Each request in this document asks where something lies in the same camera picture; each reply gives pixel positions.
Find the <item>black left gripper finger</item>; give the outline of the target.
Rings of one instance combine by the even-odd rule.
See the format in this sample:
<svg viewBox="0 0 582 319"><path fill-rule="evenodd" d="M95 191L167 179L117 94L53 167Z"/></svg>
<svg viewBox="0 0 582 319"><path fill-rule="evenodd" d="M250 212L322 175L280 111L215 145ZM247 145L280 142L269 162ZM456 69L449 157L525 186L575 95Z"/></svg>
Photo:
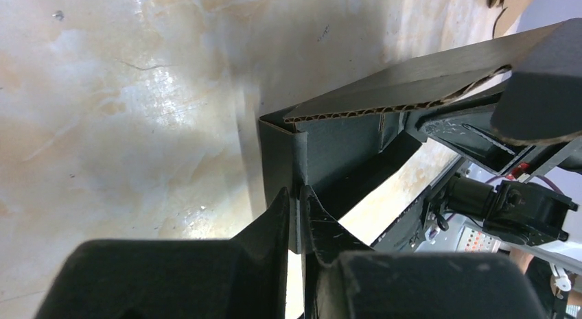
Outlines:
<svg viewBox="0 0 582 319"><path fill-rule="evenodd" d="M67 258L38 318L283 318L290 196L230 239L96 239Z"/></svg>

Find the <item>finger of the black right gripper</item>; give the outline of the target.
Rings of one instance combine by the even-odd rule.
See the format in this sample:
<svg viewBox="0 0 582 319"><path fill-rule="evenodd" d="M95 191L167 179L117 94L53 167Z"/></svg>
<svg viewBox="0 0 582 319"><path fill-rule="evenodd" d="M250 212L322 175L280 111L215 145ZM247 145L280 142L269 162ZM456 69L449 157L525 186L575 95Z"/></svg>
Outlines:
<svg viewBox="0 0 582 319"><path fill-rule="evenodd" d="M537 295L506 257L386 253L352 235L301 189L305 318L544 318Z"/></svg>

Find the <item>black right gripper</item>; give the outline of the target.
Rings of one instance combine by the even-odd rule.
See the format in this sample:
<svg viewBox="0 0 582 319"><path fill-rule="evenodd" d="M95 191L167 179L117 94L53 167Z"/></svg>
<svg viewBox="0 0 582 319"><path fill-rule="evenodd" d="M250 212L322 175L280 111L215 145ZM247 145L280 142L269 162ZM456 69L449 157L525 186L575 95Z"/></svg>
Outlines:
<svg viewBox="0 0 582 319"><path fill-rule="evenodd" d="M493 133L495 106L432 113L418 131L492 174L509 174L541 153L535 145L512 145ZM446 184L444 209L467 217L483 232L519 246L577 246L579 206L572 198L533 182L498 185L464 176Z"/></svg>

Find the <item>black corrugated paper box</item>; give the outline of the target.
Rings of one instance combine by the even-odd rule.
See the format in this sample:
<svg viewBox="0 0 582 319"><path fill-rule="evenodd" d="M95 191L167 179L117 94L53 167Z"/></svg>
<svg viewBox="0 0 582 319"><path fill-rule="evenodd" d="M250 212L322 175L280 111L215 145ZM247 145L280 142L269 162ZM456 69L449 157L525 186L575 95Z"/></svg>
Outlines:
<svg viewBox="0 0 582 319"><path fill-rule="evenodd" d="M427 141L420 118L494 105L493 133L541 153L509 174L581 168L581 20L412 58L259 119L268 202L289 189L289 248L300 251L299 192L315 190L336 218L392 176Z"/></svg>

